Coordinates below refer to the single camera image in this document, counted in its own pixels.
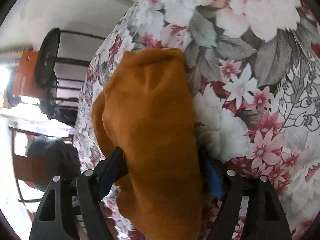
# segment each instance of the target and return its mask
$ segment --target orange board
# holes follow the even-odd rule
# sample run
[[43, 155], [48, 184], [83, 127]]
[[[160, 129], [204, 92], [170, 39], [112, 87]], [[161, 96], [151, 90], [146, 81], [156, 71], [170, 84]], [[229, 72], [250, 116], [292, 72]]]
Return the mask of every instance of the orange board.
[[37, 58], [38, 52], [23, 52], [12, 87], [12, 94], [14, 96], [27, 96], [39, 98], [40, 100], [45, 99], [45, 90], [37, 86], [35, 79]]

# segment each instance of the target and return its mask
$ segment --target folded garment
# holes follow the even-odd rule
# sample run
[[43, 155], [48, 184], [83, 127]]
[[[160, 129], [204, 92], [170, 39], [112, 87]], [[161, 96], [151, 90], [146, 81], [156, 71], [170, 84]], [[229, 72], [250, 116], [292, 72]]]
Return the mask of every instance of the folded garment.
[[129, 174], [117, 181], [120, 213], [152, 240], [195, 240], [201, 177], [194, 112], [178, 49], [124, 52], [92, 107], [108, 158], [120, 146]]

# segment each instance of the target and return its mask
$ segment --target hole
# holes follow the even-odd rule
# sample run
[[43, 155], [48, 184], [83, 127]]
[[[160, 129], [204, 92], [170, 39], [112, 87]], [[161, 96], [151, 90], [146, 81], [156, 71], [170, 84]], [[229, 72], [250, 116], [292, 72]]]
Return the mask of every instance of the hole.
[[266, 200], [266, 205], [265, 205], [264, 219], [267, 221], [280, 220], [276, 207], [273, 204], [271, 195], [268, 191], [265, 192], [265, 200]]
[[49, 191], [40, 216], [39, 220], [40, 221], [54, 221], [56, 219], [56, 212], [55, 212], [55, 191], [52, 189]]

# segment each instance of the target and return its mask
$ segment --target floral fabric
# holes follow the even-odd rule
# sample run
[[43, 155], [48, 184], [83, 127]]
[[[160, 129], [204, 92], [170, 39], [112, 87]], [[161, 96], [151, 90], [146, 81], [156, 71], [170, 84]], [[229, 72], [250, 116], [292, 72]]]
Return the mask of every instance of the floral fabric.
[[[179, 48], [198, 144], [249, 177], [268, 177], [299, 240], [320, 209], [320, 35], [303, 0], [136, 0], [95, 54], [79, 98], [82, 169], [103, 159], [91, 107], [125, 50]], [[146, 239], [106, 198], [121, 239]], [[219, 210], [204, 207], [205, 239]], [[239, 214], [239, 239], [245, 214]]]

